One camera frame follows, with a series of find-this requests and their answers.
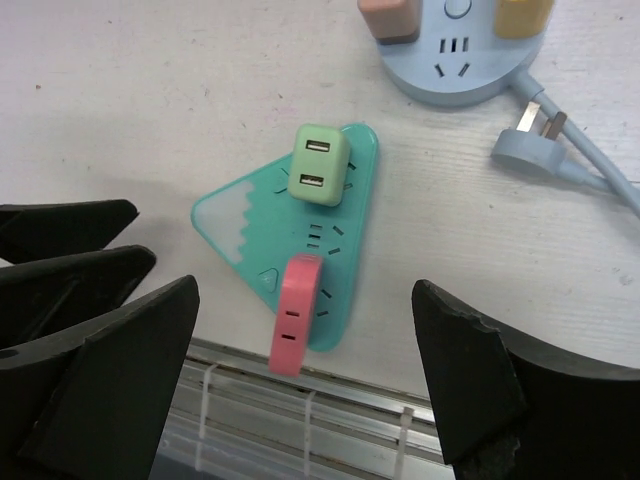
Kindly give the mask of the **light blue round power strip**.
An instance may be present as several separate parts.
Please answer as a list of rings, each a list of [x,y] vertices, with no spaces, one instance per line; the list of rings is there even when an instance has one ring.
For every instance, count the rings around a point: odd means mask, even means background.
[[[443,108],[482,103],[507,88],[538,54],[542,32],[521,39],[496,35],[497,1],[464,6],[464,14],[455,17],[444,1],[424,1],[416,40],[378,45],[391,80],[411,99]]]

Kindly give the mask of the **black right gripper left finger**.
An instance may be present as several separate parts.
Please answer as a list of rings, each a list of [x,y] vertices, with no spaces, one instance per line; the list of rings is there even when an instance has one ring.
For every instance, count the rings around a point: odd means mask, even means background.
[[[186,275],[2,350],[2,478],[147,478],[199,303]]]

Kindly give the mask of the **green two-tone plug adapter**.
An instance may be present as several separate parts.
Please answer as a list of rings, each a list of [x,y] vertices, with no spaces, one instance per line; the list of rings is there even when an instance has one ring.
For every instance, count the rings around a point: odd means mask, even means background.
[[[351,146],[338,128],[304,124],[296,132],[288,179],[295,199],[326,207],[342,199]]]

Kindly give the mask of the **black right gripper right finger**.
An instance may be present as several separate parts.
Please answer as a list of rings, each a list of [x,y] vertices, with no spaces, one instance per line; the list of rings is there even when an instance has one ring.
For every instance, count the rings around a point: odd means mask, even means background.
[[[427,280],[412,312],[444,462],[459,479],[635,479],[639,372],[497,321]]]

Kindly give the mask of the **aluminium front rail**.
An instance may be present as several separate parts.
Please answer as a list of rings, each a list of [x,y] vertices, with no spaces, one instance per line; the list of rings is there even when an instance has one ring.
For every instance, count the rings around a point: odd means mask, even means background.
[[[191,342],[153,479],[451,479],[425,397]]]

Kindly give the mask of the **teal triangular power strip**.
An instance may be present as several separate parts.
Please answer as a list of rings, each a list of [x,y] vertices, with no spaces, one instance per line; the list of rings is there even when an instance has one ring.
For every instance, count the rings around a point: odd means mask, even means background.
[[[201,197],[191,210],[195,230],[271,310],[289,259],[322,257],[308,340],[316,352],[335,348],[349,324],[379,156],[371,127],[355,123],[342,131],[351,154],[339,205],[293,198],[287,191],[292,157],[285,155]]]

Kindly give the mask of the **yellow plug adapter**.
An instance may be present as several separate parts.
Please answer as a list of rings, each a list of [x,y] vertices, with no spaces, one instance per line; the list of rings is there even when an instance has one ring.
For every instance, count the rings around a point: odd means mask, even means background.
[[[498,0],[494,33],[502,39],[526,39],[541,33],[549,20],[554,0]]]

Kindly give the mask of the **brown two-tone plug adapter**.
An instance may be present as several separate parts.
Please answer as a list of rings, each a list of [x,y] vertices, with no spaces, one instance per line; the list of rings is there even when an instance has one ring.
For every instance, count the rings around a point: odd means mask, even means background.
[[[358,0],[358,9],[381,45],[415,42],[420,35],[422,0]]]

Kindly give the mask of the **pink socket adapter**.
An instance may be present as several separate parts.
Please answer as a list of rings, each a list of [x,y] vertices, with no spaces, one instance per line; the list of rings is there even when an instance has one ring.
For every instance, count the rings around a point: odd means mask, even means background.
[[[305,357],[323,259],[296,254],[287,263],[276,311],[268,368],[272,373],[298,376]]]

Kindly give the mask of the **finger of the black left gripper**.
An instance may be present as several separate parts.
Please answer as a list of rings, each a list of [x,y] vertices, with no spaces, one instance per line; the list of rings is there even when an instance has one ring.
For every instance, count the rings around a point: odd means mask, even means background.
[[[1,269],[1,346],[12,348],[119,308],[156,264],[139,245]]]
[[[125,199],[1,207],[1,258],[12,264],[105,248],[139,215]]]

